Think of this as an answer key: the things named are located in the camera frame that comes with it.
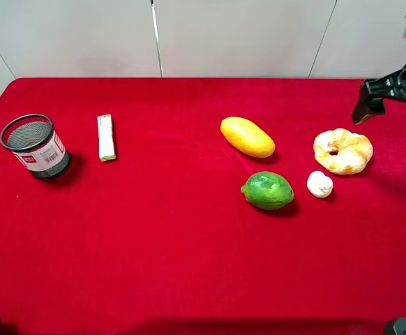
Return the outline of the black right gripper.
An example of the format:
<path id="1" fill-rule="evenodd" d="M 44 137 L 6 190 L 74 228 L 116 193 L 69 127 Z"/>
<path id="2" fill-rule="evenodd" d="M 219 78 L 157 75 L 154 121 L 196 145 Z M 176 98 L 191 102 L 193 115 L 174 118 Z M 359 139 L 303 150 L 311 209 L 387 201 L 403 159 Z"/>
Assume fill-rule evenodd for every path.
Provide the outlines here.
<path id="1" fill-rule="evenodd" d="M 362 124 L 369 118 L 385 115 L 385 98 L 406 102 L 406 64 L 389 75 L 363 82 L 352 112 L 353 124 Z"/>

